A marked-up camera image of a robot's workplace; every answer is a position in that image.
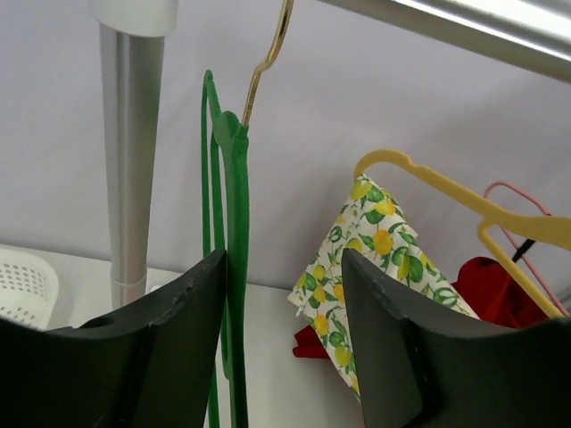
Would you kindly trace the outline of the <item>red garment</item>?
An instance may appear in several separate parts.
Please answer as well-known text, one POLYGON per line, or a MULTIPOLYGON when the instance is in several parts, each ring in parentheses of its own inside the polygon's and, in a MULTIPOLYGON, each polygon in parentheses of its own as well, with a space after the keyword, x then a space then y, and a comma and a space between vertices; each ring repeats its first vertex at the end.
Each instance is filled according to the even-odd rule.
POLYGON ((486 322, 526 328, 548 319, 545 312, 493 259, 476 257, 467 261, 453 286, 486 322))

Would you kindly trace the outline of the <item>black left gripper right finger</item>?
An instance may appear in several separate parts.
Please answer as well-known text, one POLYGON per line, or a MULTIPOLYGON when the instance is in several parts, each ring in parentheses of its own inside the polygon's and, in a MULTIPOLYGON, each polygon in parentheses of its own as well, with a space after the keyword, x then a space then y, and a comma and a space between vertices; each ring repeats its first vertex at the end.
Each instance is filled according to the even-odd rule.
POLYGON ((367 427, 567 427, 570 321, 510 329, 460 314, 342 256, 367 427))

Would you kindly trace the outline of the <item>yellow hanger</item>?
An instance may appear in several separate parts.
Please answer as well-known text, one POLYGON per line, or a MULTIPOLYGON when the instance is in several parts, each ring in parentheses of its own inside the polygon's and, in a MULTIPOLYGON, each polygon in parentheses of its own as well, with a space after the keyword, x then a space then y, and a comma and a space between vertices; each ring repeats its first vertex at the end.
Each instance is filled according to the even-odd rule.
POLYGON ((367 168, 381 162, 398 166, 460 205, 479 214, 482 217, 482 221, 477 227, 479 241, 548 317, 554 318, 564 315, 564 311, 559 309, 544 292, 540 291, 524 271, 491 238, 489 228, 501 226, 516 235, 568 251, 570 249, 569 218, 558 216, 532 217, 505 210, 439 172, 414 163, 409 155, 395 150, 383 149, 365 154, 356 164, 353 175, 358 177, 364 174, 367 168))

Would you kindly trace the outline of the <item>green hanger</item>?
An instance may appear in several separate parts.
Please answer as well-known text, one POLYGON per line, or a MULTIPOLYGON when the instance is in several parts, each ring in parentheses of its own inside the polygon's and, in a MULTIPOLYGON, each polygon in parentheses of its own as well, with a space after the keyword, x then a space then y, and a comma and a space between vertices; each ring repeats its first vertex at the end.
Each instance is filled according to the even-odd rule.
POLYGON ((250 239, 247 153, 249 124, 261 75, 276 61, 286 38, 293 1, 281 5, 265 59, 252 74, 243 116, 223 111, 212 72, 203 76, 201 101, 201 186, 203 255, 225 250, 227 297, 220 329, 222 367, 229 384, 230 421, 249 425, 244 357, 244 307, 250 239))

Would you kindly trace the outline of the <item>white metal clothes rack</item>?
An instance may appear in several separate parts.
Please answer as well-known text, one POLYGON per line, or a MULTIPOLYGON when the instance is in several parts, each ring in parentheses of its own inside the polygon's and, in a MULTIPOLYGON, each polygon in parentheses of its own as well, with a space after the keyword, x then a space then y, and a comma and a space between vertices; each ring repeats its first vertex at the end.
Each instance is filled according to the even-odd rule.
MULTIPOLYGON (((342 1, 339 7, 560 81, 570 79, 567 1, 342 1)), ((100 25, 112 304, 146 290, 164 39, 175 1, 93 1, 100 25)))

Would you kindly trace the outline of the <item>white plastic basket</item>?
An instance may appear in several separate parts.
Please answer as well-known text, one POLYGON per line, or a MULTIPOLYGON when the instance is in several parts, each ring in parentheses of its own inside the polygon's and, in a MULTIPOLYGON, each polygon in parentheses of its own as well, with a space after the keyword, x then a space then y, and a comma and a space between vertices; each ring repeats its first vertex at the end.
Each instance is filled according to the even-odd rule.
POLYGON ((47 329, 60 285, 53 267, 38 256, 2 248, 0 281, 1 318, 47 329))

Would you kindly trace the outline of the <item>lemon print skirt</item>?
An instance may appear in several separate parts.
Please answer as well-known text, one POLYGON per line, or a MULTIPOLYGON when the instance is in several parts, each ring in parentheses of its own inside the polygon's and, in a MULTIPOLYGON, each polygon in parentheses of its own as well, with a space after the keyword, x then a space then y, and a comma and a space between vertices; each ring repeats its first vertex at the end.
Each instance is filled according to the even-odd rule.
POLYGON ((390 277, 463 315, 476 313, 417 243, 417 232, 383 187, 364 174, 288 296, 324 346, 335 370, 360 394, 343 294, 343 250, 353 249, 390 277))

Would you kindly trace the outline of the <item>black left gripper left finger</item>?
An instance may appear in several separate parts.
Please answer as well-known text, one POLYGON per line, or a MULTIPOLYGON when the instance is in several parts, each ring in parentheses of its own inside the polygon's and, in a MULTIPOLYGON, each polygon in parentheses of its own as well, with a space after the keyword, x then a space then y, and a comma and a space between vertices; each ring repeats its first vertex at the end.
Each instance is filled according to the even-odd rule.
POLYGON ((226 298, 227 254, 85 324, 1 318, 4 427, 201 427, 226 298))

